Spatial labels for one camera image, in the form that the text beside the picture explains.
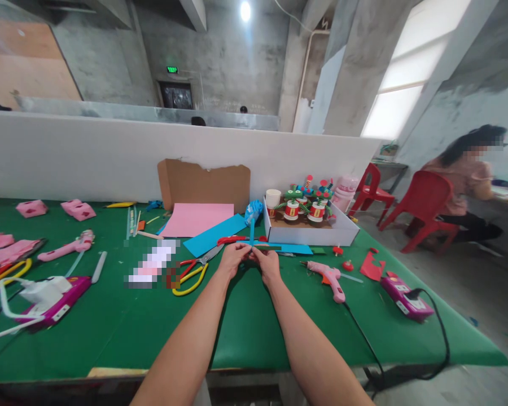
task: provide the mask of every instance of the scissors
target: scissors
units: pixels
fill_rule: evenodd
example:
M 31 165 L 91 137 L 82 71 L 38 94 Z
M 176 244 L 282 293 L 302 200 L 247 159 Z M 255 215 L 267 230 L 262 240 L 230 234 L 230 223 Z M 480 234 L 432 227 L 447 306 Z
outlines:
M 222 248 L 224 248 L 223 245 L 216 246 L 211 251 L 209 251 L 207 254 L 202 256 L 201 258 L 197 258 L 197 259 L 194 258 L 194 259 L 189 259 L 187 261 L 182 261 L 181 266 L 186 265 L 186 264 L 190 264 L 190 266 L 188 266 L 188 268 L 186 268 L 186 270 L 181 274 L 181 284 L 186 282 L 191 277 L 199 274 L 200 272 L 202 274 L 200 275 L 198 281 L 192 287 L 190 287 L 186 290 L 173 289 L 173 294 L 175 296 L 184 296 L 184 295 L 187 295 L 187 294 L 193 292 L 199 286 L 199 284 L 202 282 L 203 277 L 205 276 L 205 273 L 206 273 L 207 268 L 209 266 L 209 261 L 211 259 L 213 259 L 216 255 L 218 255 L 218 253 L 220 252 L 220 250 Z M 190 272 L 192 270 L 192 268 L 194 267 L 194 265 L 198 262 L 201 264 L 201 266 L 198 269 L 196 269 L 195 271 Z
M 47 243 L 47 239 L 41 239 L 38 243 L 36 243 L 34 248 L 32 248 L 26 254 L 22 255 L 16 262 L 10 262 L 10 263 L 6 263 L 4 265 L 0 265 L 0 279 L 5 278 L 6 276 L 13 273 L 14 271 L 19 269 L 23 265 L 24 265 L 24 267 L 19 272 L 17 272 L 15 275 L 13 275 L 13 277 L 21 277 L 25 273 L 27 273 L 30 270 L 30 268 L 32 267 L 32 260 L 30 259 L 30 257 L 34 253 L 36 253 L 40 248 L 42 248 L 46 243 Z M 9 280 L 9 281 L 5 282 L 4 285 L 7 285 L 11 282 L 13 282 L 13 280 Z

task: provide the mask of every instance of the pink paper box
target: pink paper box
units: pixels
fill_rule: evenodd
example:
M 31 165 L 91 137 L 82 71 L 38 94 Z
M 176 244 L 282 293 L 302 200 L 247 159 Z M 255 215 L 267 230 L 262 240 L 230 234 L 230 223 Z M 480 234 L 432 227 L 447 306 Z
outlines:
M 79 206 L 81 203 L 82 203 L 81 200 L 73 199 L 64 203 L 60 203 L 60 205 L 62 206 L 62 208 L 66 213 L 68 213 L 69 215 L 73 215 L 72 209 L 75 206 Z
M 84 221 L 96 217 L 94 209 L 88 203 L 81 203 L 71 208 L 72 216 L 75 220 Z
M 45 214 L 47 210 L 47 206 L 41 200 L 32 200 L 17 205 L 17 211 L 22 214 L 24 218 Z

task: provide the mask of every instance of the black hair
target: black hair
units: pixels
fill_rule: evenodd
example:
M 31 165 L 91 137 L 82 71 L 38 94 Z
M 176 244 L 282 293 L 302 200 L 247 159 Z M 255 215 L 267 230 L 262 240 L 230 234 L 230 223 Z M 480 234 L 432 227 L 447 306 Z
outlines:
M 205 120 L 202 119 L 199 116 L 192 117 L 192 125 L 200 126 L 200 127 L 206 127 Z
M 450 166 L 457 162 L 471 147 L 502 145 L 506 131 L 507 129 L 504 127 L 492 126 L 490 124 L 472 130 L 448 145 L 446 151 L 439 155 L 440 163 L 443 167 Z

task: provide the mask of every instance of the white partition wall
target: white partition wall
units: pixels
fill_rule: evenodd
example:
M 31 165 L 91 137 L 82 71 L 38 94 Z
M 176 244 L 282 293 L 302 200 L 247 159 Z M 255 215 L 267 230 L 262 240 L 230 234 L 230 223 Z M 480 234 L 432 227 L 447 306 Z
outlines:
M 0 197 L 146 202 L 160 198 L 156 164 L 180 158 L 210 169 L 246 165 L 251 199 L 360 178 L 379 140 L 0 112 Z

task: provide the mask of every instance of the ceiling light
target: ceiling light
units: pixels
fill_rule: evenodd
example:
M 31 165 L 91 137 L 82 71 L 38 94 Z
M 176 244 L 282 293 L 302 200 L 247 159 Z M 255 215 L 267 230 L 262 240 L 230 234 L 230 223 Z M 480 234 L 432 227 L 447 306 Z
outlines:
M 241 3 L 241 18 L 245 23 L 250 20 L 250 4 L 248 2 Z

